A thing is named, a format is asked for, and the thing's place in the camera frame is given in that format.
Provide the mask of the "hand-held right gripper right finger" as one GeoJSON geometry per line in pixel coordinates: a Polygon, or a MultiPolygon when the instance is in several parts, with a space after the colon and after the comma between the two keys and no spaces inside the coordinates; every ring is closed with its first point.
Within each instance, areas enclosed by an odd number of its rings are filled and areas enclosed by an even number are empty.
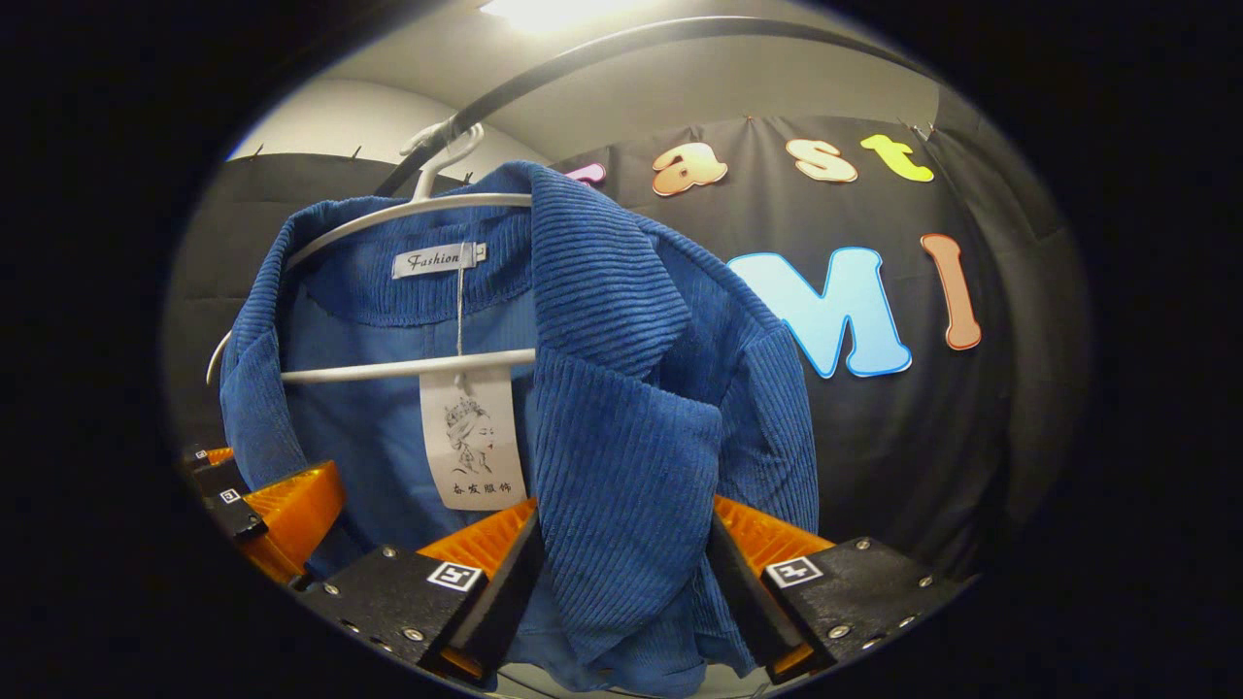
{"type": "Polygon", "coordinates": [[[707,557],[769,682],[815,677],[897,641],[962,593],[874,537],[846,544],[715,496],[707,557]]]}

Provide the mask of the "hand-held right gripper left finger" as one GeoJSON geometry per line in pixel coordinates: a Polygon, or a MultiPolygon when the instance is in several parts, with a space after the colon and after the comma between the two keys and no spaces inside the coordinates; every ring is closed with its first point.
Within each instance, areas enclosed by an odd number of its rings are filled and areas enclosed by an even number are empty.
{"type": "Polygon", "coordinates": [[[374,549],[297,598],[406,668],[485,687],[515,642],[543,566],[530,498],[418,551],[374,549]]]}

